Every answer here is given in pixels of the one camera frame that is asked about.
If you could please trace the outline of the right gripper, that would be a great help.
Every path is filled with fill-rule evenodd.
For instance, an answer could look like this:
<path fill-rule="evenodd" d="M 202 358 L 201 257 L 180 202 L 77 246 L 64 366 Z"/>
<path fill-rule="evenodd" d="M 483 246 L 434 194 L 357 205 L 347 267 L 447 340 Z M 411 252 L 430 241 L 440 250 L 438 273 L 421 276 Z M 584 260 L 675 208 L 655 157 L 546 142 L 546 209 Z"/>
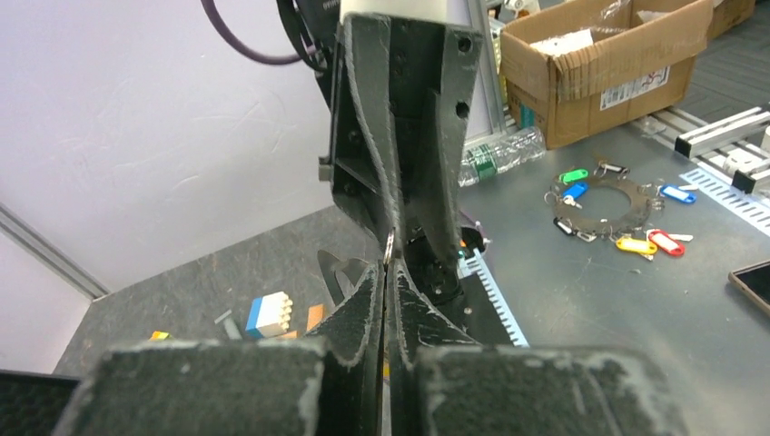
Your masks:
<path fill-rule="evenodd" d="M 459 261 L 459 167 L 483 35 L 348 13 L 332 76 L 331 195 L 385 253 L 403 251 L 400 177 L 437 262 Z"/>

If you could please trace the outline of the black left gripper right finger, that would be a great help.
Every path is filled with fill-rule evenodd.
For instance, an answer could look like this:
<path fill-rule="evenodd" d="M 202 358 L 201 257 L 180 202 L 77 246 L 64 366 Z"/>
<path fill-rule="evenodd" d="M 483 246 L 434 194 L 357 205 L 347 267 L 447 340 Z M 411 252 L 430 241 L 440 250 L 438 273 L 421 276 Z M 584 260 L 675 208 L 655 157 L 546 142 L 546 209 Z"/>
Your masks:
<path fill-rule="evenodd" d="M 663 371 L 617 347 L 474 342 L 388 270 L 391 430 L 396 435 L 686 435 Z"/>

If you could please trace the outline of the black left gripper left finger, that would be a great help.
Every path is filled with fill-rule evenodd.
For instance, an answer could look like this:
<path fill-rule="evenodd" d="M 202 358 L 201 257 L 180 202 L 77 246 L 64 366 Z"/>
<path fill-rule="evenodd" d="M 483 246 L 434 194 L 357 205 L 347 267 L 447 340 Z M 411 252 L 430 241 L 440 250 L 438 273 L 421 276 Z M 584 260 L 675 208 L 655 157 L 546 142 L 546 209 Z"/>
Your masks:
<path fill-rule="evenodd" d="M 57 435 L 371 435 L 379 427 L 383 270 L 304 336 L 108 350 Z"/>

